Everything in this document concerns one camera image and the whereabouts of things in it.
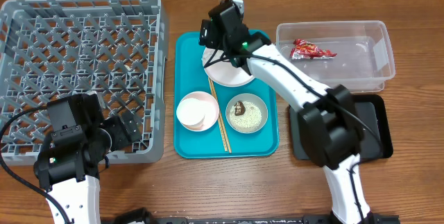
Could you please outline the white tissue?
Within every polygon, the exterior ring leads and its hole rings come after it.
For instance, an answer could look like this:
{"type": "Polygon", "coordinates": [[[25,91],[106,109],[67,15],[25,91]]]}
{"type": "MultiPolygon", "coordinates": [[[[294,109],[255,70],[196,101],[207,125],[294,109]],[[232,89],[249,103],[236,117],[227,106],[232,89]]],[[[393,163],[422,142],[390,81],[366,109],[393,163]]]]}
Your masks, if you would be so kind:
{"type": "Polygon", "coordinates": [[[215,49],[205,48],[202,55],[202,64],[205,65],[207,61],[211,58],[212,54],[215,52],[215,49]]]}

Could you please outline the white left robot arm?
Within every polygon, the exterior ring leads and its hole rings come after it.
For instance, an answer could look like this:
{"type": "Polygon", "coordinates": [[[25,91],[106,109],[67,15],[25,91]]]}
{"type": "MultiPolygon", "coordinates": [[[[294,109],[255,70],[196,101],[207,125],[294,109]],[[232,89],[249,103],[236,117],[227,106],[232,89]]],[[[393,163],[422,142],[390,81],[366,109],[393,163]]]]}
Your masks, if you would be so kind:
{"type": "Polygon", "coordinates": [[[142,139],[135,115],[105,118],[96,92],[76,94],[47,104],[53,128],[34,163],[34,173],[55,223],[100,223],[99,163],[107,154],[142,139]]]}

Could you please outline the white rice grains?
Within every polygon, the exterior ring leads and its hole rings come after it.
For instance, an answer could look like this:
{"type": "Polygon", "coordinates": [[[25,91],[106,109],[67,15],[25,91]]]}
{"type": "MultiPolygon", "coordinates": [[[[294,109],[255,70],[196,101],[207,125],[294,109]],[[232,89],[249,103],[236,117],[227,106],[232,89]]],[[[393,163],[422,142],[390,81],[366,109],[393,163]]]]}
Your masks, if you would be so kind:
{"type": "Polygon", "coordinates": [[[261,110],[249,101],[242,101],[246,107],[245,114],[241,116],[234,115],[234,105],[230,109],[229,120],[232,127],[240,132],[256,131],[262,121],[261,110]]]}

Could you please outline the grey bowl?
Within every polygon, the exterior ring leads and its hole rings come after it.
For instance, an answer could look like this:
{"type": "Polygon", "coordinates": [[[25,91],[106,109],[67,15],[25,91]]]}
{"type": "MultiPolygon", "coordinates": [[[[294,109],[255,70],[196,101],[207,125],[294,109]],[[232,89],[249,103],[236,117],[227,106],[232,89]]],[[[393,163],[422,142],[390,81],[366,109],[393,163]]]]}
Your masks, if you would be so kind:
{"type": "Polygon", "coordinates": [[[257,95],[243,93],[230,99],[225,115],[228,124],[234,130],[251,134],[265,126],[268,120],[268,108],[257,95]]]}

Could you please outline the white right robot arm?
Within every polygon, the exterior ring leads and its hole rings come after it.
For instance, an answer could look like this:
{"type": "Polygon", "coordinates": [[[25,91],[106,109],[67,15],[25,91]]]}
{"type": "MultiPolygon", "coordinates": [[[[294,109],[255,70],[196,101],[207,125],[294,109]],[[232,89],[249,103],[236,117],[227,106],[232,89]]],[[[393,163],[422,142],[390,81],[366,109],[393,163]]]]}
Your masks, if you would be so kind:
{"type": "Polygon", "coordinates": [[[221,61],[243,69],[277,92],[296,112],[300,142],[309,159],[323,169],[332,196],[335,223],[372,223],[359,167],[361,141],[374,135],[358,116],[343,85],[331,88],[309,77],[281,55],[263,33],[243,23],[243,0],[222,0],[208,12],[199,44],[222,50],[221,61]]]}

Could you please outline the brown food scrap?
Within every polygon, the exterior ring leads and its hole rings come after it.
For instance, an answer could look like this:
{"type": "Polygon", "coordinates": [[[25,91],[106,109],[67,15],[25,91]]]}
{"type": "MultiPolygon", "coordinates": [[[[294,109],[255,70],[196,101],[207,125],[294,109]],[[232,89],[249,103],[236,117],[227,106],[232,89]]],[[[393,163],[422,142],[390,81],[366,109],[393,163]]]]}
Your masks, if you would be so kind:
{"type": "Polygon", "coordinates": [[[242,101],[237,101],[234,105],[234,115],[235,116],[241,116],[245,114],[246,107],[244,106],[244,103],[242,101]]]}

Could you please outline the white paper cup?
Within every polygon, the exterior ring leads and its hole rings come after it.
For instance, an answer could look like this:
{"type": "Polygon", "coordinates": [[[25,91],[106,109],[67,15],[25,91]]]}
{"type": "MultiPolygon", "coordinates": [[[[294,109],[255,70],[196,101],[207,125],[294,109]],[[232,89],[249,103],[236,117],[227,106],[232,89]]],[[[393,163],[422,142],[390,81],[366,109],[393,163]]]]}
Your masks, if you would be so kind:
{"type": "Polygon", "coordinates": [[[184,127],[193,130],[200,128],[205,118],[202,101],[197,98],[182,100],[176,109],[176,116],[184,127]]]}

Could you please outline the red snack wrapper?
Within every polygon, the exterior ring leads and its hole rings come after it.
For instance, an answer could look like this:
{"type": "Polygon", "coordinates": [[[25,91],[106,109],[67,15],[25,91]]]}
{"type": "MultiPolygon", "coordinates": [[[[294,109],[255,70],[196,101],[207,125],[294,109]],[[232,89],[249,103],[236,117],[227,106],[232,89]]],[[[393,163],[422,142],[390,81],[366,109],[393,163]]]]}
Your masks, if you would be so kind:
{"type": "Polygon", "coordinates": [[[307,40],[296,39],[291,50],[292,60],[328,60],[336,57],[336,53],[327,49],[320,49],[315,44],[307,40]]]}

